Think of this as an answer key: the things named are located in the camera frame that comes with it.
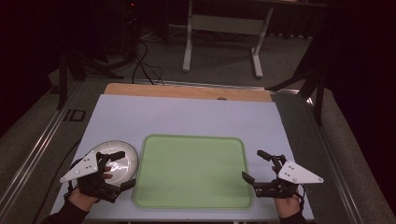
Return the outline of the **pale lilac table cover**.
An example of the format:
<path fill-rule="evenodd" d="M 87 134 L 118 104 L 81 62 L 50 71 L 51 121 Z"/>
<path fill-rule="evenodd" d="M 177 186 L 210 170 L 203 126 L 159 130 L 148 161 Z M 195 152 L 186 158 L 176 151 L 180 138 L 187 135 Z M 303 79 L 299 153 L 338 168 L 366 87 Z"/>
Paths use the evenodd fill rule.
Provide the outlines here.
<path fill-rule="evenodd" d="M 107 140 L 121 140 L 142 154 L 152 134 L 234 137 L 242 141 L 246 173 L 270 181 L 272 164 L 257 155 L 293 157 L 276 104 L 230 100 L 146 97 L 103 94 L 99 97 L 76 155 L 82 157 Z M 270 198 L 256 197 L 246 209 L 141 208 L 134 203 L 134 188 L 114 202 L 99 202 L 87 218 L 98 221 L 275 221 L 276 206 Z"/>

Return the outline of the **person's right hand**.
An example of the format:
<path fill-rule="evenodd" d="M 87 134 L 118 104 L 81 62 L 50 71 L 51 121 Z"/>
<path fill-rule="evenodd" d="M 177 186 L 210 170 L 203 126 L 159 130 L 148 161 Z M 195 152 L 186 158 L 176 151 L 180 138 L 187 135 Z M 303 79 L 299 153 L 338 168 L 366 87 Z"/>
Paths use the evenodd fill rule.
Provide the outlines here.
<path fill-rule="evenodd" d="M 297 192 L 289 198 L 274 198 L 274 203 L 280 219 L 296 217 L 301 214 L 300 198 L 297 196 Z"/>

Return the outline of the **white metal table frame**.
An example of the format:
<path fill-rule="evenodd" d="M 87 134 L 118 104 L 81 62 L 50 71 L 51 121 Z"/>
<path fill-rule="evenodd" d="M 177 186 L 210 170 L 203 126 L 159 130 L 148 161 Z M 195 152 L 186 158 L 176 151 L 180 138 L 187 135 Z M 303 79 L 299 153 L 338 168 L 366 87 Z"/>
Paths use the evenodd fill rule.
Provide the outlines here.
<path fill-rule="evenodd" d="M 266 5 L 267 9 L 264 18 L 261 20 L 238 19 L 212 15 L 199 15 L 193 13 L 193 0 L 189 0 L 188 18 L 187 18 L 187 42 L 185 47 L 182 70 L 189 72 L 191 70 L 191 53 L 192 53 L 192 31 L 210 31 L 231 33 L 240 35 L 256 35 L 258 42 L 254 48 L 250 49 L 251 60 L 254 67 L 256 78 L 262 78 L 262 64 L 260 61 L 260 51 L 266 31 L 275 7 L 293 6 L 305 8 L 326 8 L 328 4 L 313 3 L 309 0 L 248 0 L 261 2 Z"/>

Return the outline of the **black tripod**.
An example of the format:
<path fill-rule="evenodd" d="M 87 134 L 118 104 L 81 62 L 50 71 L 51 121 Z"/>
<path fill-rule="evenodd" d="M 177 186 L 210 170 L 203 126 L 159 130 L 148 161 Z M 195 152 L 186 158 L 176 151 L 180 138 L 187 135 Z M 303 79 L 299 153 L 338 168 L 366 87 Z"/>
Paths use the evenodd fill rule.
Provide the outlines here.
<path fill-rule="evenodd" d="M 316 101 L 314 103 L 314 118 L 319 126 L 322 125 L 321 109 L 323 105 L 324 79 L 325 74 L 321 63 L 324 62 L 321 53 L 321 44 L 326 42 L 326 37 L 322 29 L 319 29 L 307 48 L 303 58 L 300 60 L 296 70 L 291 78 L 280 82 L 272 87 L 266 87 L 268 91 L 277 92 L 289 85 L 304 80 L 303 86 L 300 88 L 298 95 L 307 100 L 315 91 Z"/>

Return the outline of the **dark equipment tower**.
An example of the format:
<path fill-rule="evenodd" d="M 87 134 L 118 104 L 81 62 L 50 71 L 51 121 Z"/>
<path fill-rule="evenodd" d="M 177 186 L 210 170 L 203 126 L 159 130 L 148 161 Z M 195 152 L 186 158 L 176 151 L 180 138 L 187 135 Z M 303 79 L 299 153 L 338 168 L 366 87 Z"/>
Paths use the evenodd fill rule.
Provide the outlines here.
<path fill-rule="evenodd" d="M 122 54 L 133 58 L 141 33 L 140 0 L 122 0 Z"/>

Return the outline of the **black metal stand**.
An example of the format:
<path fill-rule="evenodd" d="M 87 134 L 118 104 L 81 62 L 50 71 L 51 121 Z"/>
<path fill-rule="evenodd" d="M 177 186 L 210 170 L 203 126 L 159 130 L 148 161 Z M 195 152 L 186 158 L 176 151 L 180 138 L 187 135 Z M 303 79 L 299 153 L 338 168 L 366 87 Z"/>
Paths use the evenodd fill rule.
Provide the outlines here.
<path fill-rule="evenodd" d="M 84 70 L 85 64 L 87 64 L 90 68 L 95 69 L 100 74 L 105 75 L 106 77 L 122 79 L 121 76 L 112 73 L 110 70 L 104 68 L 102 65 L 77 50 L 65 51 L 59 57 L 58 109 L 63 108 L 67 100 L 67 73 L 70 72 L 76 80 L 83 80 L 86 76 Z"/>

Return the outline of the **white plate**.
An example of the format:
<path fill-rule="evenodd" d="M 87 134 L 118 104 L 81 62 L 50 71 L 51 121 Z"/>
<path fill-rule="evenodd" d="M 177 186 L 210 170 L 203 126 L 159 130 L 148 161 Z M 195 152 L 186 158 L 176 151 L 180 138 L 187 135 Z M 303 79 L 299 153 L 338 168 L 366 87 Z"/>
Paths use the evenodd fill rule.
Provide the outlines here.
<path fill-rule="evenodd" d="M 106 175 L 112 175 L 111 178 L 106 179 L 107 184 L 119 187 L 122 183 L 133 179 L 138 167 L 138 154 L 130 144 L 120 140 L 111 140 L 99 144 L 92 151 L 102 154 L 124 152 L 123 158 L 115 161 L 109 160 L 106 163 L 106 167 L 110 167 Z"/>

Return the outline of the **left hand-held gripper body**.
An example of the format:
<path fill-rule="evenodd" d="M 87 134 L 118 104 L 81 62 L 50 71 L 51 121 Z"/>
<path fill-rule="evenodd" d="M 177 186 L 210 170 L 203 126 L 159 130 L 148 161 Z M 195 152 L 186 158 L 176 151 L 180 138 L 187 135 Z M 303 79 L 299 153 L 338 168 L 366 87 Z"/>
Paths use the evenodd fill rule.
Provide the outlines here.
<path fill-rule="evenodd" d="M 77 180 L 81 193 L 114 203 L 120 195 L 120 187 L 107 184 L 103 178 L 106 163 L 109 161 L 107 155 L 90 151 L 72 164 L 68 172 L 60 178 L 60 182 L 68 182 L 68 190 L 71 191 L 71 182 Z"/>

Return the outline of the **green placemat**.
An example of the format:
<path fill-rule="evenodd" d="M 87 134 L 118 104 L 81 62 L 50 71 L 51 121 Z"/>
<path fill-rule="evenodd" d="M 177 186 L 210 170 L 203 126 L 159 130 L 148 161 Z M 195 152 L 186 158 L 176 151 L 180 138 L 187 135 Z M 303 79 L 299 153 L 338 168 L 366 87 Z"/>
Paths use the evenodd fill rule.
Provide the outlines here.
<path fill-rule="evenodd" d="M 246 209 L 251 189 L 242 141 L 234 137 L 152 134 L 134 187 L 141 208 Z"/>

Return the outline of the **aluminium floor rail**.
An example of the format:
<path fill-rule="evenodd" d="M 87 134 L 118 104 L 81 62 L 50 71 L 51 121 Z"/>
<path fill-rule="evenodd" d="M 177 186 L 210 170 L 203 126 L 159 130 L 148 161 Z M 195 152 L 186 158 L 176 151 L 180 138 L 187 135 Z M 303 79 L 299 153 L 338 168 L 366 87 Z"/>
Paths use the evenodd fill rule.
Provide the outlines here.
<path fill-rule="evenodd" d="M 19 197 L 81 85 L 81 81 L 71 85 L 61 108 L 57 95 L 45 94 L 0 138 L 1 221 Z"/>
<path fill-rule="evenodd" d="M 342 202 L 349 224 L 363 224 L 361 213 L 356 205 L 355 199 L 351 194 L 349 185 L 344 178 L 344 173 L 335 158 L 331 143 L 328 140 L 328 135 L 322 126 L 318 124 L 316 119 L 313 119 L 313 125 L 317 130 L 318 137 L 323 145 L 322 154 L 327 163 L 327 168 L 331 176 L 331 182 L 334 184 L 338 198 Z"/>

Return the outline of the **person's left hand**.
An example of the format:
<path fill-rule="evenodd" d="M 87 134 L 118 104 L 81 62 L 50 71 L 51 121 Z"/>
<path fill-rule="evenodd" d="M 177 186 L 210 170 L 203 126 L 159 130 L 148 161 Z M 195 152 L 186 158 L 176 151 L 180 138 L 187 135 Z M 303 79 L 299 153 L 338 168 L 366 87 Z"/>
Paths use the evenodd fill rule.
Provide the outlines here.
<path fill-rule="evenodd" d="M 99 202 L 99 199 L 85 195 L 80 192 L 79 187 L 74 187 L 74 189 L 69 194 L 67 201 L 69 201 L 80 210 L 89 212 L 92 209 L 93 205 Z"/>

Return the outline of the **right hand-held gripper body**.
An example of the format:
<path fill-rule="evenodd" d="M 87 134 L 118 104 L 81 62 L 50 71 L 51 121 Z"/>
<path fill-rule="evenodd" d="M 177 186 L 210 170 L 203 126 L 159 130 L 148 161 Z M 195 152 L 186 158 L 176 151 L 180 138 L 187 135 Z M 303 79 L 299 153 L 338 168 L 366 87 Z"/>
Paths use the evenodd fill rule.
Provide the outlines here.
<path fill-rule="evenodd" d="M 270 183 L 256 182 L 253 185 L 257 197 L 289 198 L 300 185 L 321 184 L 324 179 L 312 173 L 284 155 L 272 155 L 276 178 Z"/>

